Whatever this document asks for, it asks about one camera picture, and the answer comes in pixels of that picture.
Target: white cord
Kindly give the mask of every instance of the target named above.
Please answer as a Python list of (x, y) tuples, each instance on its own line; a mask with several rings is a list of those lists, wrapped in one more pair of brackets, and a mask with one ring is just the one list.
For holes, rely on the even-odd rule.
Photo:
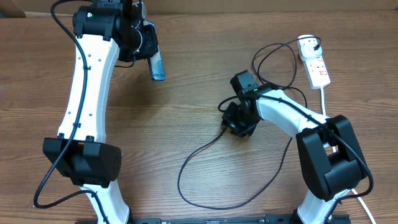
[[(323, 91), (323, 87), (321, 87), (320, 90), (321, 90), (321, 108), (322, 108), (322, 114), (323, 114), (323, 115), (326, 115), (326, 108), (325, 108), (325, 92)], [(336, 147), (333, 146), (333, 147), (331, 148), (331, 150), (333, 150), (333, 152), (336, 152)], [(356, 191), (355, 189), (351, 189), (351, 191), (352, 191), (354, 194), (356, 194), (356, 195), (358, 194), (357, 191)], [(373, 218), (373, 216), (372, 216), (371, 211), (369, 211), (368, 206), (366, 206), (365, 202), (362, 200), (361, 197), (358, 197), (358, 200), (359, 200), (359, 202), (361, 202), (361, 205), (362, 205), (363, 209), (365, 209), (365, 212), (368, 214), (368, 217), (369, 217), (369, 219), (371, 220), (371, 223), (372, 223), (372, 224), (376, 224), (376, 221), (374, 221), (374, 218)]]

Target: wood grain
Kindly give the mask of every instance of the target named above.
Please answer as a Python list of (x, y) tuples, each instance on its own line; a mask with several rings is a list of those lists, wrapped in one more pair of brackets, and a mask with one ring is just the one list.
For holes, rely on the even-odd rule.
[[(122, 149), (119, 185), (137, 218), (253, 217), (291, 213), (307, 187), (295, 142), (269, 188), (248, 205), (212, 211), (186, 204), (177, 193), (185, 158), (220, 131), (218, 103), (234, 95), (229, 79), (250, 68), (263, 45), (301, 34), (322, 37), (332, 84), (330, 116), (347, 116), (356, 131), (375, 187), (364, 198), (378, 223), (398, 222), (398, 13), (306, 12), (151, 16), (157, 26), (166, 81), (152, 82), (146, 62), (114, 70), (106, 114), (108, 143)], [(72, 27), (71, 19), (63, 22)], [(73, 223), (95, 217), (88, 199), (73, 198), (39, 210), (33, 194), (50, 167), (41, 147), (55, 136), (67, 105), (74, 68), (72, 41), (51, 19), (0, 20), (0, 223)], [(262, 74), (278, 83), (292, 77), (293, 58), (281, 50)], [(294, 86), (320, 112), (301, 63)], [(297, 92), (293, 99), (303, 102)], [(183, 173), (186, 197), (213, 206), (236, 205), (276, 172), (289, 137), (262, 122), (250, 138), (225, 134), (192, 159)], [(367, 187), (364, 180), (357, 191)], [(78, 189), (55, 172), (41, 203)], [(357, 200), (339, 205), (353, 223), (369, 223)]]

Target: power strip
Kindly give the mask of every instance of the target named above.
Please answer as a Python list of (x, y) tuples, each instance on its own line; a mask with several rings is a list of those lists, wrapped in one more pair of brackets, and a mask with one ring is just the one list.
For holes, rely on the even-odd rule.
[[(313, 37), (313, 35), (301, 35), (299, 38), (302, 37)], [(303, 60), (305, 73), (313, 90), (319, 90), (330, 84), (328, 70), (322, 57), (322, 47), (318, 50), (313, 49), (317, 44), (316, 38), (297, 41), (300, 58)]]

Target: white plug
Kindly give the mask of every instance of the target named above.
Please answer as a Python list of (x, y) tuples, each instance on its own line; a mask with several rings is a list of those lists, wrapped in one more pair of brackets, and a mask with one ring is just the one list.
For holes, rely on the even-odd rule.
[[(313, 37), (313, 35), (301, 35), (301, 37)], [(311, 89), (319, 90), (330, 84), (328, 70), (322, 57), (322, 48), (314, 50), (318, 45), (316, 38), (307, 38), (297, 41), (300, 58), (303, 60), (305, 73), (310, 81)]]

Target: power plug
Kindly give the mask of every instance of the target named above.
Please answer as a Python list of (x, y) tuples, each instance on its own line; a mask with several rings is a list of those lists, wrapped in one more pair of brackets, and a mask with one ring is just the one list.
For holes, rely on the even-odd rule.
[[(313, 37), (313, 35), (301, 35), (298, 38), (302, 37)], [(303, 61), (315, 59), (322, 55), (322, 47), (319, 46), (318, 49), (314, 49), (315, 46), (318, 45), (318, 41), (316, 38), (306, 38), (297, 41), (298, 50), (300, 51), (300, 58)]]
[(300, 58), (303, 60), (305, 73), (310, 81), (311, 89), (319, 90), (330, 84), (328, 70), (322, 57), (322, 48), (314, 50), (314, 46), (318, 45), (315, 38), (307, 38), (297, 41), (300, 50)]

